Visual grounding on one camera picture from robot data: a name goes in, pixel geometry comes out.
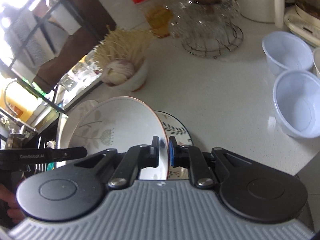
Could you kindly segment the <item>person left hand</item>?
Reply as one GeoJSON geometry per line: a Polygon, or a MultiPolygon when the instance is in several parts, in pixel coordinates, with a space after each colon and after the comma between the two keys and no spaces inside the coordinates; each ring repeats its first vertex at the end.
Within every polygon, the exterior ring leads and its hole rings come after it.
{"type": "Polygon", "coordinates": [[[24,215],[17,204],[16,195],[8,190],[3,184],[1,184],[1,200],[8,204],[7,215],[14,224],[18,224],[24,220],[24,215]]]}

